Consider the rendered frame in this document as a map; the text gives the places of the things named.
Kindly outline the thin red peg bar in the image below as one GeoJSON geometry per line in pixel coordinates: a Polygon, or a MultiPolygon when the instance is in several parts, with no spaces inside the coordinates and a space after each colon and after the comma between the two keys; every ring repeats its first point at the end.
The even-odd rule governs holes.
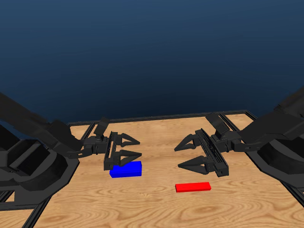
{"type": "Polygon", "coordinates": [[[211,185],[209,182],[179,183],[175,184],[175,189],[176,192],[208,191],[211,185]]]}

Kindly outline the blue hollow socket block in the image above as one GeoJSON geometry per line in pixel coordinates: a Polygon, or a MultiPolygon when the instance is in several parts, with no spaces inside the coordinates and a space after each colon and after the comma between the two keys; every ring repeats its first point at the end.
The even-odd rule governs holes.
{"type": "Polygon", "coordinates": [[[142,163],[132,161],[124,166],[114,165],[109,174],[112,178],[138,177],[142,175],[142,163]]]}

